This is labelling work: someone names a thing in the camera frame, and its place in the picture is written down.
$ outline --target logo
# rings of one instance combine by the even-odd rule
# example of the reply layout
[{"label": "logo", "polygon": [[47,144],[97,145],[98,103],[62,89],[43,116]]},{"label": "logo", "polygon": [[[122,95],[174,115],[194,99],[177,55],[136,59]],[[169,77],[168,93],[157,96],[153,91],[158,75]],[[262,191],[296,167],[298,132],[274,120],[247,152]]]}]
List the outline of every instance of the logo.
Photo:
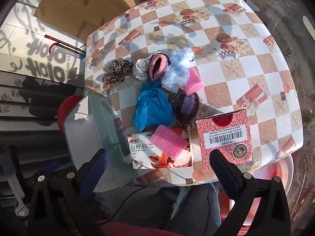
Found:
[{"label": "logo", "polygon": [[233,155],[235,158],[243,158],[247,154],[247,146],[243,144],[236,145],[233,149]]},{"label": "logo", "polygon": [[233,119],[233,114],[230,113],[230,114],[213,117],[213,122],[217,126],[225,127],[225,126],[228,126],[232,122],[232,119]]},{"label": "logo", "polygon": [[139,142],[139,139],[131,139],[130,143],[137,144]]}]

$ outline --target black cable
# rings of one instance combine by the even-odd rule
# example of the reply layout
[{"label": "black cable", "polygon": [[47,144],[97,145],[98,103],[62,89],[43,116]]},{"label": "black cable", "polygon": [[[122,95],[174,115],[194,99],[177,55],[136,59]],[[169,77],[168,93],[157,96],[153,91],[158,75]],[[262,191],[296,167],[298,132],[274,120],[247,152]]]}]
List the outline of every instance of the black cable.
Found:
[{"label": "black cable", "polygon": [[107,224],[109,223],[110,221],[112,221],[114,219],[114,217],[117,215],[117,213],[119,212],[119,210],[122,208],[122,206],[124,205],[124,203],[126,202],[126,200],[131,197],[133,194],[135,194],[137,191],[140,191],[142,189],[144,189],[145,187],[142,187],[142,188],[139,188],[137,190],[135,190],[133,193],[131,193],[123,202],[122,204],[119,206],[119,208],[116,210],[116,212],[112,215],[112,217],[110,219],[108,219],[107,221],[104,221],[100,224],[98,224],[98,226],[101,226],[101,225],[104,225],[104,224]]}]

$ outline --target tissue box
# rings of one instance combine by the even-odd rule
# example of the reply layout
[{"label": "tissue box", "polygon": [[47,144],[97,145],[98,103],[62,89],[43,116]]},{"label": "tissue box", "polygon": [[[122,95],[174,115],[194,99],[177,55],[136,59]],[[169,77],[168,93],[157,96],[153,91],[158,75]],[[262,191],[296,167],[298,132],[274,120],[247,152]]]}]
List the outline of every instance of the tissue box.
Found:
[{"label": "tissue box", "polygon": [[196,121],[203,170],[212,170],[209,154],[219,149],[236,165],[252,160],[252,140],[246,110],[217,114]]},{"label": "tissue box", "polygon": [[149,139],[153,132],[127,135],[133,168],[157,169],[191,167],[193,151],[190,126],[173,127],[171,130],[189,142],[183,152],[175,160],[172,160],[166,153],[162,152],[150,142]]}]

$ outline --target cardboard box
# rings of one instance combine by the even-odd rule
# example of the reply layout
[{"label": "cardboard box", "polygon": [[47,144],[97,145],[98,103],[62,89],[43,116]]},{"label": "cardboard box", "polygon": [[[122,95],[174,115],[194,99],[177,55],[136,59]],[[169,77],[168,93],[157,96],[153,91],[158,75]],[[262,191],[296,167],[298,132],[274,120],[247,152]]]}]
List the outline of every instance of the cardboard box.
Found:
[{"label": "cardboard box", "polygon": [[80,38],[146,0],[41,0],[34,16]]},{"label": "cardboard box", "polygon": [[190,126],[174,127],[171,130],[188,142],[185,149],[175,160],[171,159],[166,153],[150,142],[153,132],[140,132],[127,135],[133,168],[191,167],[193,165],[193,151]]},{"label": "cardboard box", "polygon": [[252,160],[252,140],[246,110],[214,115],[196,121],[204,171],[212,170],[210,152],[219,149],[236,165]]}]

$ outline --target red stool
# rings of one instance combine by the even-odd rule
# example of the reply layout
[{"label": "red stool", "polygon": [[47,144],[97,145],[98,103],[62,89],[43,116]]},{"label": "red stool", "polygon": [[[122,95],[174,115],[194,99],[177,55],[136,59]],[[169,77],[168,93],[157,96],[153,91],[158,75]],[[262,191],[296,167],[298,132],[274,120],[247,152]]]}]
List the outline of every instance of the red stool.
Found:
[{"label": "red stool", "polygon": [[62,133],[65,133],[63,130],[63,122],[65,121],[66,117],[75,107],[75,105],[83,98],[83,95],[74,95],[65,99],[62,104],[60,105],[58,112],[57,112],[57,122],[58,127]]}]

